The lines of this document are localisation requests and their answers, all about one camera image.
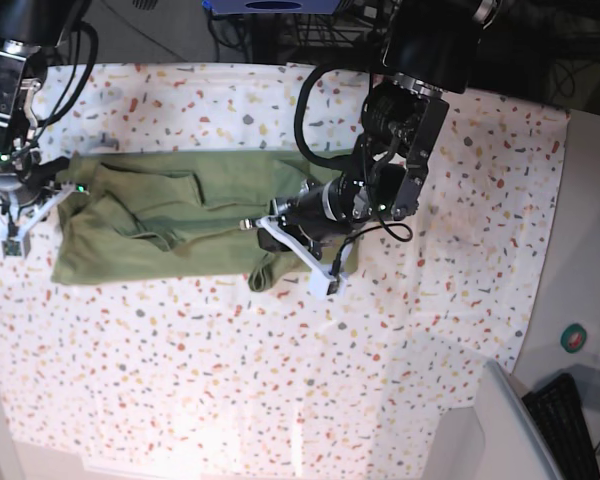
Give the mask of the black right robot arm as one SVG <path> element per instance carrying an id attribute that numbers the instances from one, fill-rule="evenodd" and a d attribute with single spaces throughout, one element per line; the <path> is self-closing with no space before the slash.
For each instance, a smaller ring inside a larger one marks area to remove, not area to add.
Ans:
<path id="1" fill-rule="evenodd" d="M 84 21 L 89 1 L 0 1 L 0 198 L 5 206 L 30 206 L 51 195 L 58 172 L 68 160 L 41 164 L 39 141 L 76 103 L 95 65 L 99 38 Z M 62 93 L 41 119 L 33 100 L 47 78 L 47 49 L 72 34 L 86 34 L 89 56 L 71 95 Z"/>

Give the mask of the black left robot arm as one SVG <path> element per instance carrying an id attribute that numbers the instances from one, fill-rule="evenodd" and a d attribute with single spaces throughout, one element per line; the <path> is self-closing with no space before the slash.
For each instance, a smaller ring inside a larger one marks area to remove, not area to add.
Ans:
<path id="1" fill-rule="evenodd" d="M 337 172 L 324 185 L 295 197 L 275 199 L 276 239 L 258 227 L 261 249 L 287 252 L 296 240 L 312 254 L 336 237 L 352 242 L 371 222 L 399 242 L 405 218 L 419 208 L 428 162 L 449 111 L 446 92 L 465 92 L 484 30 L 500 9 L 498 1 L 402 1 L 391 15 L 382 59 L 361 107 L 362 131 L 351 152 L 323 157 L 304 135 L 311 90 L 322 77 L 345 68 L 343 62 L 316 67 L 304 81 L 294 116 L 294 138 L 312 165 Z"/>

